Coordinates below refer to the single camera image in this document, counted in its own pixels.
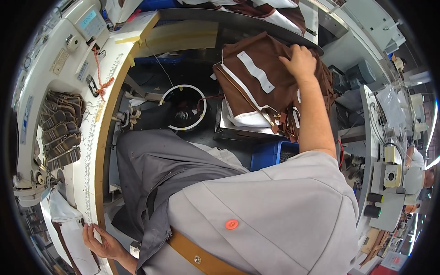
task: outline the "gray pants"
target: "gray pants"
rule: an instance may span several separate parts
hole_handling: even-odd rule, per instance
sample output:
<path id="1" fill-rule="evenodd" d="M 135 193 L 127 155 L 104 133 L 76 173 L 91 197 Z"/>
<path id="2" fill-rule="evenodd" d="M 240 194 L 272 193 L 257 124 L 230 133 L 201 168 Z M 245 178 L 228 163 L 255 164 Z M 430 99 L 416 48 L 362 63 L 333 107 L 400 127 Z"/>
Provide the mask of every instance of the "gray pants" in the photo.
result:
<path id="1" fill-rule="evenodd" d="M 171 130 L 130 131 L 118 138 L 116 149 L 122 195 L 136 238 L 128 235 L 142 240 L 138 267 L 171 234 L 167 207 L 172 194 L 204 180 L 243 174 Z"/>

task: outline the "orange button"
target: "orange button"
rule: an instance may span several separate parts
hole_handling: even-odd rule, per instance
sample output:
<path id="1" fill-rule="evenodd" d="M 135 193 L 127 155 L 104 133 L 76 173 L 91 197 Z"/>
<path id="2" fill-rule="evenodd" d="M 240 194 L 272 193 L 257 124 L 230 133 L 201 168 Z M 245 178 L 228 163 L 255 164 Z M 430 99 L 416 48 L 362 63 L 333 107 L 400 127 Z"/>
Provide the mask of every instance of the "orange button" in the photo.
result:
<path id="1" fill-rule="evenodd" d="M 224 224 L 224 226 L 226 227 L 226 229 L 229 229 L 229 230 L 235 229 L 238 226 L 238 221 L 237 220 L 229 220 Z"/>

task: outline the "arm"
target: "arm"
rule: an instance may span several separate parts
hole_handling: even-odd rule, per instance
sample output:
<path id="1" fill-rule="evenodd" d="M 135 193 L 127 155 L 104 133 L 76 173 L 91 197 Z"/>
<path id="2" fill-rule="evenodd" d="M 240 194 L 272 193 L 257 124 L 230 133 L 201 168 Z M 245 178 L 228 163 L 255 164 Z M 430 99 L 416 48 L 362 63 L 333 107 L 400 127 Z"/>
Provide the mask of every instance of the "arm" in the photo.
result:
<path id="1" fill-rule="evenodd" d="M 407 157 L 406 157 L 406 160 L 405 160 L 405 165 L 406 165 L 407 167 L 410 167 L 410 165 L 411 165 L 412 156 L 414 155 L 414 150 L 415 150 L 415 147 L 414 147 L 414 146 L 409 146 L 409 147 L 408 147 L 408 150 L 407 150 Z"/>
<path id="2" fill-rule="evenodd" d="M 321 151 L 336 158 L 336 147 L 324 98 L 315 77 L 316 59 L 304 46 L 293 45 L 292 59 L 280 56 L 280 61 L 295 77 L 301 91 L 300 153 Z"/>
<path id="3" fill-rule="evenodd" d="M 102 244 L 93 235 L 93 228 L 101 235 Z M 135 273 L 138 259 L 128 253 L 122 244 L 104 229 L 96 224 L 93 224 L 93 226 L 92 224 L 91 226 L 85 224 L 83 227 L 83 239 L 84 244 L 99 257 L 117 260 L 131 274 Z"/>

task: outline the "hand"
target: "hand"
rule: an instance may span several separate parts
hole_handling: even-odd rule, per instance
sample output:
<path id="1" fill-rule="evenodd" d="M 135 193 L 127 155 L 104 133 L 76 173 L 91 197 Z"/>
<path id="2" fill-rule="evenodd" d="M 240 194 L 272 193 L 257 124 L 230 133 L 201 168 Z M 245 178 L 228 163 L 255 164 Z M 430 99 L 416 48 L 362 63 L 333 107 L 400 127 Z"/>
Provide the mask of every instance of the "hand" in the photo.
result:
<path id="1" fill-rule="evenodd" d="M 102 244 L 93 235 L 93 229 L 101 235 L 103 240 Z M 88 224 L 84 225 L 83 239 L 84 244 L 101 258 L 120 261 L 124 259 L 124 257 L 130 256 L 128 251 L 124 249 L 117 239 L 96 224 L 90 224 L 90 226 Z"/>
<path id="2" fill-rule="evenodd" d="M 295 79 L 299 81 L 308 80 L 315 76 L 316 59 L 312 53 L 305 47 L 294 44 L 292 49 L 292 58 L 288 60 L 284 56 L 279 56 L 279 60 L 286 66 L 287 70 Z"/>

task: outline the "blue plastic crate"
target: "blue plastic crate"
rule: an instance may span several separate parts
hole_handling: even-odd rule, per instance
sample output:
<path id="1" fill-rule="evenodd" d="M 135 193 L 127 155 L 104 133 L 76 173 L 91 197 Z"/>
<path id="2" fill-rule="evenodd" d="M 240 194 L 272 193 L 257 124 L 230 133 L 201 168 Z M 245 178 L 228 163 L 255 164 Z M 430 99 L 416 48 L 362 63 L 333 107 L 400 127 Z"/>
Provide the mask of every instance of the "blue plastic crate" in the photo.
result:
<path id="1" fill-rule="evenodd" d="M 174 0 L 143 0 L 138 6 L 141 11 L 155 11 L 160 9 L 167 9 L 176 7 Z"/>
<path id="2" fill-rule="evenodd" d="M 257 145 L 252 153 L 250 171 L 258 171 L 262 168 L 278 164 L 281 151 L 298 154 L 300 148 L 298 143 L 290 143 L 287 140 Z"/>

